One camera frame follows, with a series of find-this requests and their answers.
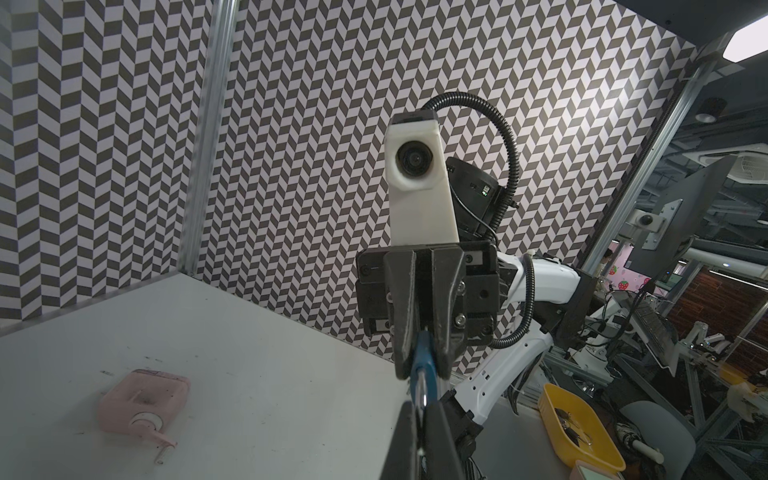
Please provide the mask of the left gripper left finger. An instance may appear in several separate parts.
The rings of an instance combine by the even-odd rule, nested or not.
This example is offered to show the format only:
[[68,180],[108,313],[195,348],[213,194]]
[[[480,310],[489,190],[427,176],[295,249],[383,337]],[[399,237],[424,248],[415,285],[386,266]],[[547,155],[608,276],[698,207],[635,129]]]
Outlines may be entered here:
[[418,428],[411,401],[402,404],[380,480],[417,480],[419,478]]

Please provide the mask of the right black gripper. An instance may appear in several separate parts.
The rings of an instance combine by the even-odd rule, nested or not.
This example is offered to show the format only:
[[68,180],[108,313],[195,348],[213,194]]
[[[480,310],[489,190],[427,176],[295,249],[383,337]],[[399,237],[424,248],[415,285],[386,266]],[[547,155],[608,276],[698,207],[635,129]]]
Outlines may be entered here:
[[501,273],[491,242],[370,248],[355,262],[358,315],[366,335],[391,335],[397,378],[410,376],[423,331],[443,379],[467,347],[493,341]]

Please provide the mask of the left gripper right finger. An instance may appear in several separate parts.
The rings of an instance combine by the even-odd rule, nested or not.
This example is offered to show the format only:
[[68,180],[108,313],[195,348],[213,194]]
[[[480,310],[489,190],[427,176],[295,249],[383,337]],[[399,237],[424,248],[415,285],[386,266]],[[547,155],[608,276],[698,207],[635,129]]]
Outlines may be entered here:
[[427,405],[423,419],[423,451],[426,479],[464,479],[462,463],[457,454],[443,405]]

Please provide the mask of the blue padlock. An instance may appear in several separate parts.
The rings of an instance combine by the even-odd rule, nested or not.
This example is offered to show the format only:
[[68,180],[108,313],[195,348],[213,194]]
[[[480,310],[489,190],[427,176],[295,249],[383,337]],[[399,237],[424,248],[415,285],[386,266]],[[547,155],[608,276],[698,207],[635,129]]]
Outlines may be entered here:
[[417,336],[410,375],[410,393],[419,416],[425,413],[430,403],[438,399],[437,370],[432,339],[428,331],[421,331]]

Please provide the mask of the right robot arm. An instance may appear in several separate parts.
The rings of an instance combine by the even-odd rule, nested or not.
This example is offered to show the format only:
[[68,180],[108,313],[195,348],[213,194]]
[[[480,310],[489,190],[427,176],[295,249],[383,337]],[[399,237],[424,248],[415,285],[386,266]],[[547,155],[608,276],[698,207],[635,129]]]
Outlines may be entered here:
[[[496,128],[505,184],[445,155],[439,111],[448,107],[471,109]],[[480,429],[494,401],[551,347],[536,305],[571,308],[588,283],[556,259],[500,251],[520,173],[505,116],[474,94],[439,94],[387,126],[390,243],[357,255],[355,290],[366,334],[391,337],[396,375],[410,388],[406,428],[417,441],[426,439],[430,411],[452,439]]]

